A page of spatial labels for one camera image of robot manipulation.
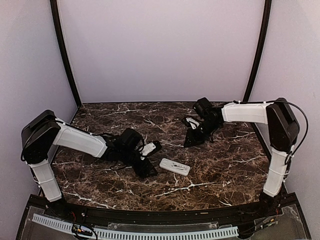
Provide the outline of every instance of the black metal beam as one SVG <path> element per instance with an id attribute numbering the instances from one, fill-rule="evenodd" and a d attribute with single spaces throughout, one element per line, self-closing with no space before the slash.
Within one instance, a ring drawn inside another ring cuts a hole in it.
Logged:
<path id="1" fill-rule="evenodd" d="M 66 76 L 68 78 L 68 82 L 73 94 L 74 101 L 77 105 L 77 107 L 81 107 L 82 103 L 80 100 L 80 96 L 77 90 L 76 82 L 74 79 L 74 76 L 72 74 L 68 54 L 67 54 L 67 49 L 64 41 L 64 35 L 62 32 L 61 28 L 61 22 L 60 22 L 60 17 L 59 17 L 59 10 L 58 10 L 58 3 L 57 0 L 50 0 L 50 5 L 51 5 L 51 12 L 52 12 L 52 18 L 53 18 L 53 24 L 54 24 L 54 29 L 55 29 L 55 34 L 56 34 L 56 39 L 58 41 L 59 49 L 60 49 L 60 54 L 61 58 L 63 61 L 64 65 L 64 70 L 66 73 Z"/>
<path id="2" fill-rule="evenodd" d="M 262 51 L 264 49 L 266 35 L 267 35 L 267 29 L 268 29 L 268 23 L 269 23 L 269 17 L 270 17 L 270 11 L 271 11 L 271 2 L 272 0 L 265 0 L 264 2 L 264 10 L 263 10 L 263 17 L 262 17 L 262 23 L 260 28 L 260 35 L 258 44 L 256 46 L 255 56 L 253 60 L 253 65 L 249 77 L 248 84 L 246 86 L 246 90 L 243 96 L 243 102 L 248 102 L 252 89 L 255 84 L 256 76 L 259 69 L 259 64 L 262 56 Z"/>

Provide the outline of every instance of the black vertical bar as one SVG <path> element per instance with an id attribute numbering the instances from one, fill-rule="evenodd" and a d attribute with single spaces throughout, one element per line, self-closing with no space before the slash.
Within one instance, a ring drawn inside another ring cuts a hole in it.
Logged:
<path id="1" fill-rule="evenodd" d="M 244 93 L 243 102 L 249 101 L 252 89 L 255 84 L 255 80 L 256 80 L 256 76 L 257 76 L 257 72 L 258 72 L 258 68 L 259 68 L 259 64 L 260 64 L 260 60 L 261 60 L 261 55 L 262 55 L 262 51 L 264 49 L 266 35 L 267 35 L 267 29 L 268 29 L 268 23 L 269 23 L 270 11 L 271 11 L 271 2 L 272 2 L 272 0 L 265 0 L 265 2 L 264 2 L 264 10 L 263 10 L 263 17 L 262 17 L 259 40 L 258 40 L 258 44 L 256 46 L 253 65 L 252 65 L 249 81 L 248 81 L 248 84 L 246 86 L 246 90 Z"/>
<path id="2" fill-rule="evenodd" d="M 68 82 L 69 82 L 69 85 L 70 85 L 70 88 L 71 88 L 71 91 L 73 94 L 73 98 L 75 100 L 77 107 L 79 108 L 79 107 L 81 107 L 82 103 L 81 103 L 80 96 L 79 96 L 79 93 L 77 90 L 74 76 L 72 74 L 72 70 L 71 70 L 71 66 L 70 66 L 70 62 L 69 62 L 69 58 L 68 58 L 68 54 L 67 54 L 64 35 L 62 32 L 62 28 L 61 28 L 57 0 L 50 0 L 50 5 L 51 5 L 55 34 L 56 34 L 56 38 L 58 41 L 60 54 L 61 54 L 63 65 L 64 65 L 64 70 L 65 70 L 66 76 L 68 78 Z"/>

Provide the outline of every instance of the white panel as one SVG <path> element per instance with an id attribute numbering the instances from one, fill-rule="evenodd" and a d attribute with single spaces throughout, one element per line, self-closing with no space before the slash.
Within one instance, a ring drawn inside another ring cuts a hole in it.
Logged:
<path id="1" fill-rule="evenodd" d="M 287 189 L 296 192 L 312 239 L 320 239 L 320 1 L 272 1 L 252 101 L 285 97 L 309 118 L 308 137 L 292 159 Z M 305 131 L 303 116 L 294 111 Z M 261 128 L 266 139 L 268 130 Z"/>
<path id="2" fill-rule="evenodd" d="M 66 121 L 76 111 L 48 0 L 0 1 L 0 239 L 15 239 L 30 193 L 20 161 L 21 130 L 46 109 Z"/>
<path id="3" fill-rule="evenodd" d="M 60 0 L 83 102 L 241 100 L 264 0 Z"/>

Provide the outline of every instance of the perforated metal strip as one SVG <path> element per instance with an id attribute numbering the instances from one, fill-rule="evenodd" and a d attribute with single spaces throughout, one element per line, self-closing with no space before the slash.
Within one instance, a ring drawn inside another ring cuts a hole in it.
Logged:
<path id="1" fill-rule="evenodd" d="M 63 233 L 72 234 L 72 223 L 70 222 L 53 219 L 39 214 L 34 214 L 32 221 Z M 236 226 L 223 229 L 181 233 L 124 232 L 100 228 L 95 228 L 94 231 L 100 240 L 216 240 L 239 235 L 238 227 Z"/>

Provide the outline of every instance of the marble table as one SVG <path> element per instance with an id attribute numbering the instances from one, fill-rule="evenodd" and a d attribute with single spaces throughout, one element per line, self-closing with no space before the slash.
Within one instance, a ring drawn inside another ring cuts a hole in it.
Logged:
<path id="1" fill-rule="evenodd" d="M 225 123 L 214 143 L 183 148 L 183 116 L 196 116 L 192 102 L 88 103 L 72 124 L 92 133 L 138 131 L 162 150 L 149 158 L 157 176 L 139 178 L 131 167 L 60 147 L 52 163 L 64 197 L 85 206 L 136 211 L 182 211 L 257 202 L 269 161 L 249 123 Z M 162 158 L 191 167 L 188 176 L 159 167 Z"/>

